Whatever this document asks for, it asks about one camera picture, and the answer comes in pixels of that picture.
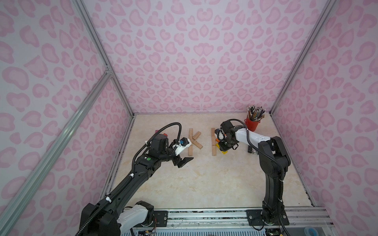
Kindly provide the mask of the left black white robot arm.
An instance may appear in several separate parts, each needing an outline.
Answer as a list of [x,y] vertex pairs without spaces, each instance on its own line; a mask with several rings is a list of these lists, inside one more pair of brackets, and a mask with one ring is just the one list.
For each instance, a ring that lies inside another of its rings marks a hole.
[[129,174],[97,204],[87,204],[81,213],[78,236],[120,236],[137,225],[155,226],[154,206],[139,201],[132,207],[127,203],[136,191],[161,167],[171,161],[182,168],[192,160],[180,153],[191,146],[182,138],[169,143],[164,134],[155,134],[136,154]]

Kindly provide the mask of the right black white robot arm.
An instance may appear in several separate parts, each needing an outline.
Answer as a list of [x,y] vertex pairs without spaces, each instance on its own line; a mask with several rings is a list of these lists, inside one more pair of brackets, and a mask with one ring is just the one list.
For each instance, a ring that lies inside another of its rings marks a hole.
[[280,137],[267,137],[250,131],[244,123],[233,125],[234,120],[223,122],[213,134],[217,147],[222,152],[237,149],[240,143],[247,144],[259,156],[259,164],[266,178],[265,197],[261,213],[250,215],[250,225],[281,225],[288,226],[284,210],[283,189],[284,178],[291,160]]

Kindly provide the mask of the long natural wood block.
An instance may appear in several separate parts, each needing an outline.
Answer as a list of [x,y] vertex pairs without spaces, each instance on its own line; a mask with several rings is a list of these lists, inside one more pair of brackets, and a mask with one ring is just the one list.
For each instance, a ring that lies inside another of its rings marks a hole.
[[193,156],[193,146],[190,146],[190,147],[188,148],[188,156],[189,156],[189,157],[192,157],[192,156]]

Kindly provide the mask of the yellow block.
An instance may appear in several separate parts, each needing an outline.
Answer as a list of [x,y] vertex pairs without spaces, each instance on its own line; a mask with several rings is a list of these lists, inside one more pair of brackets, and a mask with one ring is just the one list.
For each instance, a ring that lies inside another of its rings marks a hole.
[[219,143],[216,144],[216,147],[221,151],[222,154],[226,154],[226,153],[227,153],[227,150],[223,150],[223,149],[220,147]]

